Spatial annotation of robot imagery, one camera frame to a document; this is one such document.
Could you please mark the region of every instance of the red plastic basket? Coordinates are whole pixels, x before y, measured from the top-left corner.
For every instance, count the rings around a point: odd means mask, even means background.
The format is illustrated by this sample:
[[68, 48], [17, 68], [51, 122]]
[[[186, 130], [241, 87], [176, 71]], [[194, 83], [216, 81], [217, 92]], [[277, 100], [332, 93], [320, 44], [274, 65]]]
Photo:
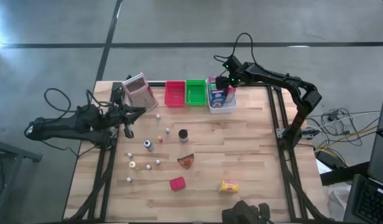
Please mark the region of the red plastic basket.
[[185, 94], [185, 81], [167, 81], [165, 84], [165, 105], [168, 107], [185, 106]]

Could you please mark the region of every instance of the wooden table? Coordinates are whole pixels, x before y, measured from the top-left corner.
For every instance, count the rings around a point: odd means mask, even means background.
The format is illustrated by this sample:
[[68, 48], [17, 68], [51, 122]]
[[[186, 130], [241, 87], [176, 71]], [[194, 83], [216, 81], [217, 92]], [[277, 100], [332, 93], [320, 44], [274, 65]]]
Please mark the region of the wooden table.
[[[112, 82], [98, 82], [95, 97], [108, 101], [111, 86]], [[266, 87], [238, 88], [238, 107], [231, 114], [210, 114], [206, 106], [168, 108], [164, 87], [152, 89], [159, 105], [132, 126], [135, 138], [126, 139], [120, 128], [106, 222], [221, 222], [221, 211], [239, 200], [249, 205], [268, 203], [273, 221], [289, 221]], [[288, 91], [283, 95], [291, 121], [296, 107]], [[186, 145], [179, 143], [180, 129], [189, 132]], [[158, 135], [164, 139], [162, 144]], [[146, 139], [153, 143], [153, 152], [143, 146]], [[84, 142], [80, 152], [90, 147]], [[134, 155], [135, 169], [129, 168], [128, 152]], [[182, 168], [177, 159], [191, 153], [194, 164], [190, 169]], [[98, 154], [98, 149], [93, 149], [79, 158], [65, 218], [73, 215], [91, 192]], [[328, 215], [328, 200], [312, 148], [298, 146], [295, 154], [304, 191]], [[156, 159], [161, 160], [160, 165], [155, 164]], [[169, 180], [180, 176], [185, 178], [186, 189], [171, 191]], [[222, 180], [238, 181], [239, 193], [219, 194]], [[295, 194], [293, 200], [298, 211]]]

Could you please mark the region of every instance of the cheese grater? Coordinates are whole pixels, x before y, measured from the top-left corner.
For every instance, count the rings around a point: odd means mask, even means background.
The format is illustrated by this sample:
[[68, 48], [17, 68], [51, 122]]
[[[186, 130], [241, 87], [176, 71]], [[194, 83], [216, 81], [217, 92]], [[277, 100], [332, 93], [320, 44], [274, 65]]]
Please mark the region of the cheese grater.
[[122, 83], [125, 95], [128, 97], [131, 106], [145, 107], [146, 111], [150, 111], [158, 105], [153, 95], [153, 91], [141, 72]]

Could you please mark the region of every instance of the concrete floor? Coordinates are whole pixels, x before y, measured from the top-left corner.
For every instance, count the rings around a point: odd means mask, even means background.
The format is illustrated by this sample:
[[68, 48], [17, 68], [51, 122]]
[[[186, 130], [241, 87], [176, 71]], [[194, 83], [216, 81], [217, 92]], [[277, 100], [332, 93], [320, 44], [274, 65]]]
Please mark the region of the concrete floor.
[[[116, 0], [0, 1], [0, 44], [105, 43]], [[249, 32], [255, 42], [383, 41], [381, 0], [145, 0], [124, 1], [113, 43], [234, 42]], [[243, 37], [241, 42], [248, 42]], [[24, 162], [11, 195], [7, 223], [61, 219], [75, 164], [74, 155], [23, 136], [38, 116], [53, 118], [43, 98], [49, 87], [63, 90], [72, 105], [86, 103], [103, 53], [97, 48], [0, 48], [0, 140], [42, 153], [40, 164]], [[199, 79], [223, 71], [214, 54], [231, 48], [111, 49], [103, 80], [123, 80], [144, 72], [149, 80]], [[249, 48], [239, 48], [251, 61]], [[314, 83], [323, 100], [312, 114], [344, 107], [350, 112], [379, 110], [383, 99], [382, 47], [255, 48], [259, 63]], [[66, 107], [59, 95], [53, 103]], [[358, 129], [377, 115], [355, 119]], [[373, 136], [363, 147], [336, 144], [349, 164], [367, 161]], [[79, 141], [52, 144], [78, 150]], [[314, 144], [322, 142], [321, 137]]]

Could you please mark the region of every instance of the green plastic basket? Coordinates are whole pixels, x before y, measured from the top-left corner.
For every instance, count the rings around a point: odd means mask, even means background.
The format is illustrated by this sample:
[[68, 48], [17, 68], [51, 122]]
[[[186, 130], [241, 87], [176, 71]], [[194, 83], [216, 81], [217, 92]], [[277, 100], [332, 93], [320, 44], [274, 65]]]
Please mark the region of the green plastic basket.
[[186, 105], [206, 105], [206, 83], [205, 80], [186, 80]]

